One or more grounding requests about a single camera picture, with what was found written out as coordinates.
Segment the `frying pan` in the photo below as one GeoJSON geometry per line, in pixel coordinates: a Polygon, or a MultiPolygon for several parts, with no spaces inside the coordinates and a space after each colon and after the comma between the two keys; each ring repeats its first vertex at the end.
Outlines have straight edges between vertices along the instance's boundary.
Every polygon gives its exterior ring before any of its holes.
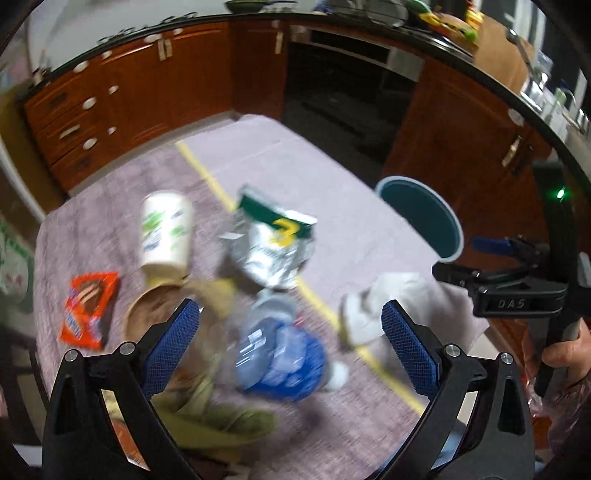
{"type": "Polygon", "coordinates": [[[296,3],[296,0],[229,0],[225,5],[233,14],[256,14],[267,5],[296,3]]]}

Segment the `snack bag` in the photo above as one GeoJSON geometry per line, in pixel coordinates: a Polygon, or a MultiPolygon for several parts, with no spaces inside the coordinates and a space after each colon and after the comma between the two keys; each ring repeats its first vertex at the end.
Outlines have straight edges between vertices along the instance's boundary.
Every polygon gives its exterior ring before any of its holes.
{"type": "Polygon", "coordinates": [[[62,342],[83,348],[102,347],[104,329],[101,324],[111,313],[107,309],[118,280],[116,272],[102,272],[81,275],[71,281],[66,317],[61,328],[62,342]]]}

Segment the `yellow number 3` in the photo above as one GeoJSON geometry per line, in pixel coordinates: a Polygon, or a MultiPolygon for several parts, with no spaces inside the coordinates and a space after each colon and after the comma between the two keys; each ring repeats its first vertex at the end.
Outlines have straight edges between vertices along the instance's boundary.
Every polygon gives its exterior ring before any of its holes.
{"type": "Polygon", "coordinates": [[[279,218],[273,222],[273,225],[281,227],[281,230],[275,232],[275,238],[272,240],[274,244],[280,247],[289,247],[296,239],[296,233],[300,230],[299,224],[287,218],[279,218]]]}

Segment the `cabinet drawer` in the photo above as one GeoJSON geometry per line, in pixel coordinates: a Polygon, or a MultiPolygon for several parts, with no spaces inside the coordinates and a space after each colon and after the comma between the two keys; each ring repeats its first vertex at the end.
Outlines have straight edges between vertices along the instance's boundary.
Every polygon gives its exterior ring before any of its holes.
{"type": "Polygon", "coordinates": [[[93,146],[88,148],[88,144],[86,144],[87,148],[85,148],[85,143],[81,143],[51,167],[51,172],[64,190],[72,189],[111,161],[111,154],[105,138],[95,136],[86,141],[92,139],[96,140],[93,146]]]}
{"type": "Polygon", "coordinates": [[[91,77],[87,70],[64,74],[25,103],[25,112],[33,133],[41,131],[55,119],[93,96],[91,77]]]}
{"type": "Polygon", "coordinates": [[[96,110],[76,107],[37,134],[37,145],[49,165],[86,141],[98,124],[96,110]]]}

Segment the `silver foil bag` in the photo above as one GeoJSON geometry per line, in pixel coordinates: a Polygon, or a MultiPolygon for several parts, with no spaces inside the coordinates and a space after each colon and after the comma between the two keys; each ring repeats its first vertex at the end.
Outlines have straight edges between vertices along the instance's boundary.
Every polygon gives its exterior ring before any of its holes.
{"type": "Polygon", "coordinates": [[[294,288],[299,267],[314,250],[316,219],[285,210],[249,186],[240,194],[232,232],[223,236],[232,261],[263,287],[294,288]]]}

